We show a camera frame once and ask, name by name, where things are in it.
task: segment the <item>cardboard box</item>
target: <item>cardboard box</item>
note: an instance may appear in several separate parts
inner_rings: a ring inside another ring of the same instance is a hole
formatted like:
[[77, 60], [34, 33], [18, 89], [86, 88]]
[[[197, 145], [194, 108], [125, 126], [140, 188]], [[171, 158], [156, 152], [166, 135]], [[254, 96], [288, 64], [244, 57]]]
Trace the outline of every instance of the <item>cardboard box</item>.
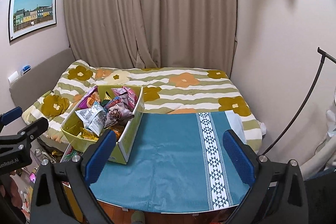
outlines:
[[[135, 117], [127, 122], [125, 130], [116, 143], [109, 160], [126, 164], [128, 162], [129, 155], [131, 154], [135, 136], [137, 134], [137, 130], [144, 111], [143, 87], [135, 85], [98, 85], [98, 94], [100, 98], [103, 99], [106, 91], [111, 94], [111, 88], [121, 88], [122, 86], [128, 86], [134, 90], [138, 97], [138, 102], [133, 111]], [[63, 121], [61, 130], [75, 150], [85, 152], [89, 145], [95, 143], [95, 141], [77, 137], [80, 132], [80, 128], [84, 127], [83, 122], [75, 113], [75, 110], [78, 110], [77, 106], [79, 104], [80, 102], [76, 105], [76, 107], [73, 108], [69, 116]]]

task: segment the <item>headboard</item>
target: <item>headboard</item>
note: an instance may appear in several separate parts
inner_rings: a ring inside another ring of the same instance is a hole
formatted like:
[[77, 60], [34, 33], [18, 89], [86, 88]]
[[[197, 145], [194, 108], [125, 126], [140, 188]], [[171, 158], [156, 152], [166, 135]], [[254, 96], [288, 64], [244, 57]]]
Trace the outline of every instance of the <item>headboard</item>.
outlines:
[[71, 48], [68, 48], [31, 68], [9, 88], [14, 104], [25, 111], [39, 97], [56, 86], [62, 73], [73, 62], [74, 55]]

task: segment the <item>striped blanket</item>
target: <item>striped blanket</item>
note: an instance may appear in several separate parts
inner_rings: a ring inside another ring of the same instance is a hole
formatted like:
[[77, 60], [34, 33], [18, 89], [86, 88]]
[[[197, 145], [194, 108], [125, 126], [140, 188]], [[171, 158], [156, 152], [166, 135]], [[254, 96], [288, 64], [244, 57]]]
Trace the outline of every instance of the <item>striped blanket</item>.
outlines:
[[233, 110], [242, 120], [248, 145], [261, 146], [259, 124], [236, 86], [220, 70], [198, 68], [114, 69], [93, 68], [83, 60], [72, 63], [56, 87], [42, 95], [22, 115], [27, 124], [49, 120], [47, 138], [68, 143], [60, 126], [93, 85], [141, 85], [145, 112], [197, 113]]

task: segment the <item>wall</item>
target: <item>wall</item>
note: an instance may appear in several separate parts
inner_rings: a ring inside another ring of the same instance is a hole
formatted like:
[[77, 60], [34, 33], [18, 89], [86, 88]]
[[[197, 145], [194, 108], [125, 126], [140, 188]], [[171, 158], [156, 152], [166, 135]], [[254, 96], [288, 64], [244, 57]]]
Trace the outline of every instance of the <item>wall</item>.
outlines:
[[[46, 27], [22, 36], [11, 45], [8, 40], [8, 7], [9, 0], [0, 0], [0, 113], [15, 107], [9, 93], [8, 77], [14, 72], [20, 72], [25, 65], [32, 67], [69, 46], [64, 23], [63, 0], [56, 0], [57, 25]], [[16, 134], [25, 123], [17, 119], [6, 126], [1, 135]]]
[[[290, 122], [315, 77], [320, 47], [336, 57], [336, 0], [238, 0], [232, 81], [268, 132], [263, 152]], [[287, 162], [309, 159], [326, 133], [336, 65], [327, 60], [307, 105], [267, 154]]]

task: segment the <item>blue cloth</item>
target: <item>blue cloth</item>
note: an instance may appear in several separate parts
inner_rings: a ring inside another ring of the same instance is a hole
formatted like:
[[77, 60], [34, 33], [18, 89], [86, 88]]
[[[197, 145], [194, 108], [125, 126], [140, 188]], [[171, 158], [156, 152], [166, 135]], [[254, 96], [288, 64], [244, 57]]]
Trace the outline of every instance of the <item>blue cloth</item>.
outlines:
[[144, 113], [127, 165], [108, 162], [97, 199], [147, 212], [191, 213], [239, 204], [242, 183], [221, 143], [225, 112]]

